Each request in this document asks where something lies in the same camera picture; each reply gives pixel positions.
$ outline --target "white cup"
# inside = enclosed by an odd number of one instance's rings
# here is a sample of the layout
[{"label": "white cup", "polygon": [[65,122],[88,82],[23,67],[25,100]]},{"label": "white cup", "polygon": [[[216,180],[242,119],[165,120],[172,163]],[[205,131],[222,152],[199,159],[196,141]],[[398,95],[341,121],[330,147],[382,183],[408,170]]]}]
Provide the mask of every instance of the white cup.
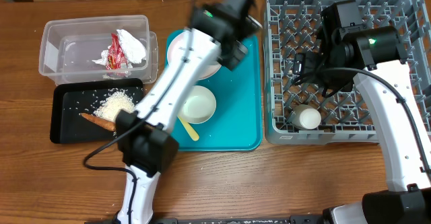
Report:
[{"label": "white cup", "polygon": [[188,123],[201,124],[209,120],[216,111],[216,97],[206,87],[193,86],[178,116]]},{"label": "white cup", "polygon": [[292,124],[302,130],[311,130],[318,127],[322,121],[321,113],[313,107],[301,104],[293,110],[295,112]]}]

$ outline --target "red wrapper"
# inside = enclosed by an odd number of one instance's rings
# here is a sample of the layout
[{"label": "red wrapper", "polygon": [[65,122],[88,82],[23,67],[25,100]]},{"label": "red wrapper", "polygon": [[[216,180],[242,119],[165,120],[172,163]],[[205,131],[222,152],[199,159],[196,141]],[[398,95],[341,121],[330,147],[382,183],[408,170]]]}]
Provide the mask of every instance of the red wrapper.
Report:
[{"label": "red wrapper", "polygon": [[107,69],[127,69],[127,59],[124,55],[123,49],[120,46],[119,37],[115,34],[112,36],[112,45],[108,51]]}]

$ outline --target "yellow spoon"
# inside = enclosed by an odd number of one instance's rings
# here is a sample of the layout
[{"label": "yellow spoon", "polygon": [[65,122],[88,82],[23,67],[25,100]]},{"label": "yellow spoon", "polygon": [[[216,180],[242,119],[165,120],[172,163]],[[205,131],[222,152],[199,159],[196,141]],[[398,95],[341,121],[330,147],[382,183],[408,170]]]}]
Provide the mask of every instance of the yellow spoon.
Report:
[{"label": "yellow spoon", "polygon": [[178,117],[178,119],[180,119],[181,124],[183,124],[190,138],[194,141],[199,140],[199,135],[197,134],[195,129],[193,129],[193,127],[187,121],[183,120],[180,116]]}]

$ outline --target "gray dish rack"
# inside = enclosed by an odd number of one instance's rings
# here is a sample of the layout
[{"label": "gray dish rack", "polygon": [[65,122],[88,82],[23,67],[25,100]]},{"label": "gray dish rack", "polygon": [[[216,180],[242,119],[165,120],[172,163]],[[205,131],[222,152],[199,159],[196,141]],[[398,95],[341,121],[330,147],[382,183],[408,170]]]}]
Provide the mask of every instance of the gray dish rack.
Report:
[{"label": "gray dish rack", "polygon": [[[270,143],[323,145],[331,142],[378,142],[370,114],[359,92],[321,96],[316,85],[292,86],[292,65],[297,52],[319,50],[316,32],[320,12],[345,0],[266,0],[263,52],[265,58],[265,137]],[[427,54],[431,51],[430,22],[424,0],[356,0],[369,28],[395,26],[409,54],[410,78],[428,135],[431,135],[431,84]],[[322,122],[314,130],[291,124],[298,104],[315,107]]]}]

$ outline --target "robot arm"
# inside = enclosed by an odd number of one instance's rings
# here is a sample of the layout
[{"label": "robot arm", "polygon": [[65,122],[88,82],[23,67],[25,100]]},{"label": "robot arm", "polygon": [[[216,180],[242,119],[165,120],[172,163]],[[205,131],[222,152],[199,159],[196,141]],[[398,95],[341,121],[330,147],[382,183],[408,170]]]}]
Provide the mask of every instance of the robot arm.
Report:
[{"label": "robot arm", "polygon": [[[354,82],[383,151],[388,190],[366,194],[359,203],[327,209],[321,223],[429,223],[431,183],[427,159],[431,142],[413,96],[407,53],[398,32],[392,27],[369,30],[362,23],[355,1],[334,3],[322,11],[322,21],[317,36],[321,40],[320,52],[297,55],[294,73],[299,77],[294,82],[316,83],[324,87],[323,92],[351,91]],[[380,81],[370,77],[374,75]]]},{"label": "robot arm", "polygon": [[240,41],[261,29],[248,15],[253,4],[254,0],[224,0],[195,9],[192,29],[185,30],[178,57],[174,59],[177,62],[170,63],[157,84],[136,105],[133,114],[121,112],[117,116],[119,135],[142,125],[119,141],[126,168],[137,180],[127,174],[124,203],[116,216],[117,223],[148,224],[151,220],[158,178],[178,150],[178,143],[170,136],[178,111],[208,64],[218,61],[232,70],[245,56],[246,47]]},{"label": "robot arm", "polygon": [[[394,85],[405,98],[418,127],[424,151],[429,157],[431,143],[411,90],[409,66],[398,60],[389,61],[379,63],[377,69],[371,72]],[[427,218],[423,216],[426,202],[420,192],[429,189],[431,184],[422,169],[420,150],[409,119],[394,94],[382,83],[361,74],[354,77],[354,83],[376,128],[385,160],[388,191],[368,194],[362,202],[328,210],[327,220],[331,219],[333,224],[424,223]],[[397,202],[398,197],[408,201]],[[398,218],[394,211],[399,211]]]}]

